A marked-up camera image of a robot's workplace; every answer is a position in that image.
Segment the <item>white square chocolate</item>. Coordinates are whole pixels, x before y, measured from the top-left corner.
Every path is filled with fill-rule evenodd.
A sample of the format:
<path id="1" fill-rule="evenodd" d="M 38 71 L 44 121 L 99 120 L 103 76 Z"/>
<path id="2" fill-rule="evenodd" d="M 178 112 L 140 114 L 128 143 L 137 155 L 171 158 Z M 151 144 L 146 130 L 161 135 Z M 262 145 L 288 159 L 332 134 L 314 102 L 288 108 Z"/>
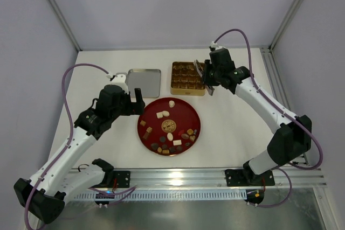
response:
<path id="1" fill-rule="evenodd" d="M 162 113 L 157 113 L 156 115 L 157 115 L 157 118 L 158 118 L 158 119 L 161 119 L 161 118 L 163 117 L 163 114 L 162 114 Z"/>

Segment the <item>white cone chocolate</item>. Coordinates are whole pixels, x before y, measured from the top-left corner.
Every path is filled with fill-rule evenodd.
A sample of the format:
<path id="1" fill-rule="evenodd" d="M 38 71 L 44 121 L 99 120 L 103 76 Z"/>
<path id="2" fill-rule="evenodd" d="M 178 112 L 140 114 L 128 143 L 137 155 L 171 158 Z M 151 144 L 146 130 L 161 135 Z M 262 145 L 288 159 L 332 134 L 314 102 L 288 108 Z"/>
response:
<path id="1" fill-rule="evenodd" d="M 169 101 L 169 107 L 172 108 L 172 107 L 174 107 L 174 106 L 175 106 L 175 102 L 172 101 L 172 100 L 170 100 L 170 101 Z"/>

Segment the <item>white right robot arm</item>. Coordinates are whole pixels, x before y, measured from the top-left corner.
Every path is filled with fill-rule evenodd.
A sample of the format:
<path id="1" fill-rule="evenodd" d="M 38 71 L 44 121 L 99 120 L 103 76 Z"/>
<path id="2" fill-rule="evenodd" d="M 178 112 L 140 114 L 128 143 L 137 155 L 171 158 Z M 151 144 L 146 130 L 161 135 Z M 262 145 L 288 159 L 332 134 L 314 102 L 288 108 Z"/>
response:
<path id="1" fill-rule="evenodd" d="M 204 64 L 194 61 L 202 84 L 210 95 L 222 86 L 245 101 L 267 124 L 273 137 L 265 151 L 243 165 L 241 175 L 250 185 L 261 182 L 272 169 L 283 166 L 311 148 L 312 122 L 297 116 L 272 98 L 254 80 L 245 66 L 236 67 L 226 48 L 213 48 Z"/>

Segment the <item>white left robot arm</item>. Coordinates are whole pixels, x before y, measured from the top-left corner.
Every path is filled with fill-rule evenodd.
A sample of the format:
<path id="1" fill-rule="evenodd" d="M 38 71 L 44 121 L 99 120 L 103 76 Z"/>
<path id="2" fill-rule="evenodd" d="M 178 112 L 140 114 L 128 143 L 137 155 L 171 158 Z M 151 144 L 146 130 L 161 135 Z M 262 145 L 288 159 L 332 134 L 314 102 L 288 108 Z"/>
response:
<path id="1" fill-rule="evenodd" d="M 136 101 L 119 85 L 107 85 L 93 99 L 92 105 L 80 113 L 66 141 L 56 153 L 29 179 L 18 179 L 14 190 L 25 209 L 25 223 L 33 214 L 45 224 L 56 220 L 65 205 L 90 187 L 109 183 L 113 166 L 96 159 L 84 172 L 67 178 L 79 158 L 109 130 L 119 116 L 142 115 L 145 108 L 141 90 L 135 89 Z"/>

